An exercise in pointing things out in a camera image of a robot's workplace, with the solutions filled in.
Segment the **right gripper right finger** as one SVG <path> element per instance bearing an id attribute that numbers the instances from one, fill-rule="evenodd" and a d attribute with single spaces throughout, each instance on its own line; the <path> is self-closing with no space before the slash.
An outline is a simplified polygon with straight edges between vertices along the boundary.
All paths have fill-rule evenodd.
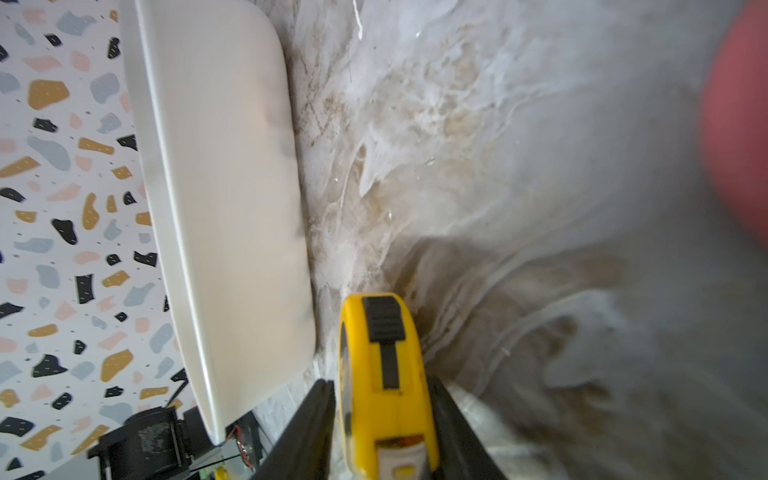
<path id="1" fill-rule="evenodd" d="M 427 378 L 439 449 L 434 479 L 505 480 L 443 383 Z"/>

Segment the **yellow tape measure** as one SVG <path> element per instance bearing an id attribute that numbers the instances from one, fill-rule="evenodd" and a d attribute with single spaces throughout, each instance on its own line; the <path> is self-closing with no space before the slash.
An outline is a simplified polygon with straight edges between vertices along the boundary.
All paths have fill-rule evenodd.
<path id="1" fill-rule="evenodd" d="M 414 320 L 394 293 L 341 307 L 337 384 L 345 462 L 362 479 L 430 479 L 440 454 Z"/>

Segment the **pink tape measure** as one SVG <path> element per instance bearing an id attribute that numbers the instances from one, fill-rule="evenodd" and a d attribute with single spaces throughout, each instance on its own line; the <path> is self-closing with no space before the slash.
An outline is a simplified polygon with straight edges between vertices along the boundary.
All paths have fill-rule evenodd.
<path id="1" fill-rule="evenodd" d="M 749 1 L 706 82 L 700 145 L 712 184 L 736 218 L 767 242 L 767 3 Z"/>

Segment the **white plastic storage box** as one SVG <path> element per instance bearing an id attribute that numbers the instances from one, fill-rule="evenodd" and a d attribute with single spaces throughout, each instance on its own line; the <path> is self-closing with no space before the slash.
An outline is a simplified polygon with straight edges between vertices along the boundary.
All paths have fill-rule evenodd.
<path id="1" fill-rule="evenodd" d="M 122 1 L 118 13 L 170 313 L 217 444 L 315 351 L 286 62 L 250 1 Z"/>

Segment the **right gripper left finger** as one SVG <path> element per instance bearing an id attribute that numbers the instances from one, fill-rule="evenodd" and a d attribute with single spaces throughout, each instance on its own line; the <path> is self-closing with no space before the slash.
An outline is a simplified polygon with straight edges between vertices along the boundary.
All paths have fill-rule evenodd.
<path id="1" fill-rule="evenodd" d="M 335 410 L 334 382 L 317 380 L 251 479 L 328 479 Z"/>

